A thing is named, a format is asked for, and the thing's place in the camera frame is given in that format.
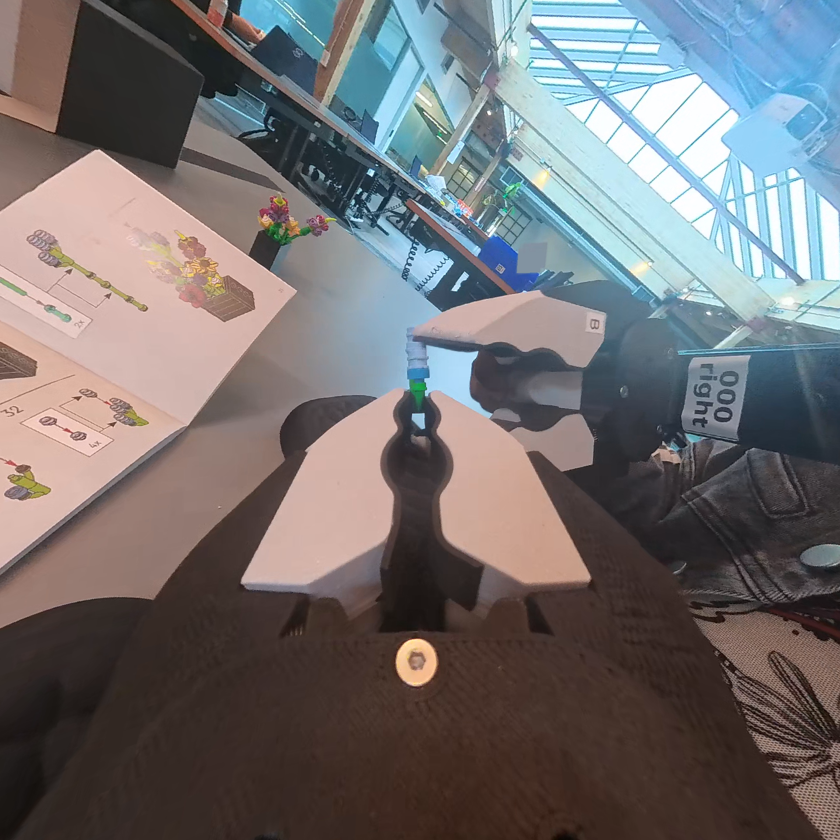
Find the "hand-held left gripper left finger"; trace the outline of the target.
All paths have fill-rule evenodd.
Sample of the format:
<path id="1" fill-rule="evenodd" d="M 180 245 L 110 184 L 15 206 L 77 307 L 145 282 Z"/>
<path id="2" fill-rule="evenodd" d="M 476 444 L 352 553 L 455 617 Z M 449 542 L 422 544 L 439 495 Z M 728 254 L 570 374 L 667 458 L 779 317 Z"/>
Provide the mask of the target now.
<path id="1" fill-rule="evenodd" d="M 387 623 L 421 622 L 412 408 L 395 388 L 308 447 L 243 573 L 247 591 L 332 598 L 349 618 L 380 604 Z"/>

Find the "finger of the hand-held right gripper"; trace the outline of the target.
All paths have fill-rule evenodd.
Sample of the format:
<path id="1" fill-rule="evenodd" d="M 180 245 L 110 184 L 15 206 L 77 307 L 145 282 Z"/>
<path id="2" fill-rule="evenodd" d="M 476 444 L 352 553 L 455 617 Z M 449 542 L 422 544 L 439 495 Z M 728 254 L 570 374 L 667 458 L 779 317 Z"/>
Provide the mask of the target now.
<path id="1" fill-rule="evenodd" d="M 583 372 L 551 356 L 479 354 L 469 391 L 490 419 L 560 471 L 591 466 L 595 437 L 582 413 Z"/>
<path id="2" fill-rule="evenodd" d="M 539 290 L 462 304 L 414 328 L 427 347 L 497 356 L 551 356 L 582 372 L 606 339 L 603 311 Z"/>

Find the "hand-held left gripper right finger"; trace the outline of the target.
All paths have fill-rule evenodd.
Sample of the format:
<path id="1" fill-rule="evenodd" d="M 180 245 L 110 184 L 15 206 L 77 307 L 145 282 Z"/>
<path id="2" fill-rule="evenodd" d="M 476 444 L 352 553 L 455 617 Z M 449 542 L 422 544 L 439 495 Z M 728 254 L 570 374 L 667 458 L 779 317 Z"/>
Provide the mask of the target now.
<path id="1" fill-rule="evenodd" d="M 433 497 L 445 598 L 484 615 L 499 600 L 592 581 L 526 449 L 489 418 L 433 391 L 428 431 L 443 476 Z"/>

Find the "blue flower lego stem assembly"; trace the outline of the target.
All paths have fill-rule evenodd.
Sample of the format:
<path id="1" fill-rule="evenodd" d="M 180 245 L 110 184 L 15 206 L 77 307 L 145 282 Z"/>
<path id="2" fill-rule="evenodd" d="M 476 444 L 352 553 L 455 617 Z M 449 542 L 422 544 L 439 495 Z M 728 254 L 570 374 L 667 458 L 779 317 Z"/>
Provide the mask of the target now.
<path id="1" fill-rule="evenodd" d="M 429 375 L 427 345 L 415 336 L 414 328 L 408 328 L 406 330 L 406 377 L 408 391 L 413 399 L 413 415 L 424 411 Z"/>

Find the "lego instruction booklet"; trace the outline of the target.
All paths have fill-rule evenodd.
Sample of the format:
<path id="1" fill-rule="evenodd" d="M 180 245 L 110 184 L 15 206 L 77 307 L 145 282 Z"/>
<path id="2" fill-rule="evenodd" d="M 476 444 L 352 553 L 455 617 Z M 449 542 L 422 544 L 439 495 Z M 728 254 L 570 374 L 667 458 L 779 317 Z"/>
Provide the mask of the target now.
<path id="1" fill-rule="evenodd" d="M 5 573 L 196 418 L 296 291 L 94 150 L 1 213 Z"/>

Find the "lego flower bouquet model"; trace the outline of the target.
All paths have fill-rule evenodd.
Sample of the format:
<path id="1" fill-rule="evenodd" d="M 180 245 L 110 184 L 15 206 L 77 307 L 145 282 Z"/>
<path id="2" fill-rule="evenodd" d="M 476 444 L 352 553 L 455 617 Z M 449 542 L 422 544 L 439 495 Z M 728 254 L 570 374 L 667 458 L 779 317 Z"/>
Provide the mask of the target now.
<path id="1" fill-rule="evenodd" d="M 259 211 L 259 231 L 248 255 L 260 266 L 270 270 L 280 253 L 293 242 L 307 236 L 326 234 L 335 217 L 316 215 L 300 224 L 292 215 L 289 203 L 282 195 L 271 196 L 269 204 Z"/>

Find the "blue storage bin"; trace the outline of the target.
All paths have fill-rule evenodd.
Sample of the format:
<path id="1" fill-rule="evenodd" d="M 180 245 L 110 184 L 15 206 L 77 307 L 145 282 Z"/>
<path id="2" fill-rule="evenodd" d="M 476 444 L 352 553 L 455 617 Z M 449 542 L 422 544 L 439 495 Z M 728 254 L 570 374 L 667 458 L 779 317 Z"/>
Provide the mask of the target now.
<path id="1" fill-rule="evenodd" d="M 478 259 L 515 292 L 533 289 L 541 272 L 520 272 L 518 252 L 497 235 L 489 237 L 483 244 Z"/>

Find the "short wooden desk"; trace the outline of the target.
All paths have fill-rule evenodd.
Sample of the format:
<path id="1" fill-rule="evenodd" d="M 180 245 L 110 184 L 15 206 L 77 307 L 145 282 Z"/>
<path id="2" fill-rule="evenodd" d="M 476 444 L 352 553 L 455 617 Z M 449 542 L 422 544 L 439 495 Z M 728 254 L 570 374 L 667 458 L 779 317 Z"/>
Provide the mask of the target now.
<path id="1" fill-rule="evenodd" d="M 434 288 L 424 293 L 426 299 L 440 311 L 464 303 L 515 294 L 509 284 L 473 252 L 474 244 L 451 225 L 434 215 L 411 198 L 406 209 L 423 225 L 431 238 L 451 262 L 446 272 L 439 271 Z"/>

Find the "grey denim jacket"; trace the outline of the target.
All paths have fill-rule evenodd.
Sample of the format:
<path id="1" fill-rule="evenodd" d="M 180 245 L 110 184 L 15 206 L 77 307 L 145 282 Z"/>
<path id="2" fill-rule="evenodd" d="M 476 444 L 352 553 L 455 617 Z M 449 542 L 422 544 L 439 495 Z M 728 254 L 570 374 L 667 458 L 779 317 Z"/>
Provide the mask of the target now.
<path id="1" fill-rule="evenodd" d="M 568 477 L 702 601 L 838 599 L 837 465 L 705 439 Z"/>

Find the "long wooden desk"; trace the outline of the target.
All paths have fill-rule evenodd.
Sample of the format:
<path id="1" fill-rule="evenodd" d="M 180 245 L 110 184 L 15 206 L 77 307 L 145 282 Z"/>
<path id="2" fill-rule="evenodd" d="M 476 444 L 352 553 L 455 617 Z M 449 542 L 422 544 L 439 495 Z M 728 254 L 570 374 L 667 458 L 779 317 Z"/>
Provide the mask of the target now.
<path id="1" fill-rule="evenodd" d="M 206 36 L 224 49 L 228 55 L 234 57 L 238 63 L 255 74 L 261 81 L 270 86 L 274 99 L 283 103 L 283 108 L 291 112 L 291 118 L 296 119 L 312 133 L 323 133 L 324 127 L 329 126 L 333 134 L 338 134 L 351 143 L 357 150 L 357 157 L 366 163 L 367 168 L 384 167 L 402 184 L 404 191 L 413 194 L 430 195 L 425 186 L 412 178 L 396 163 L 381 154 L 359 131 L 343 120 L 325 104 L 305 92 L 296 82 L 287 77 L 279 77 L 270 69 L 255 59 L 248 49 L 243 47 L 237 39 L 226 30 L 220 29 L 209 22 L 205 13 L 192 2 L 172 1 L 188 19 L 199 27 Z"/>

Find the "white ceiling projector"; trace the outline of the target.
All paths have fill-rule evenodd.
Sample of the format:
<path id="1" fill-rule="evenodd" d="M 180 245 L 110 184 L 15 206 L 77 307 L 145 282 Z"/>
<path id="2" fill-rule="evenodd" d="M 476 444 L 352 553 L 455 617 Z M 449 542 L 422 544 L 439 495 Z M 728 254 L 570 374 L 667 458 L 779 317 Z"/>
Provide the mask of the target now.
<path id="1" fill-rule="evenodd" d="M 808 98 L 776 93 L 721 136 L 731 154 L 764 178 L 808 163 L 825 146 L 829 111 Z"/>

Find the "black and white cardboard box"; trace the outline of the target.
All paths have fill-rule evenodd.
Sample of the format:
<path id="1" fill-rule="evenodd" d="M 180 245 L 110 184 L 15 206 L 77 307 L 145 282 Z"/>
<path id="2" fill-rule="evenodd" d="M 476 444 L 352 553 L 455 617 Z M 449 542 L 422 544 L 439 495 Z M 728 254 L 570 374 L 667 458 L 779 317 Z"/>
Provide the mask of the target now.
<path id="1" fill-rule="evenodd" d="M 107 2 L 1 2 L 1 113 L 176 168 L 203 77 Z"/>

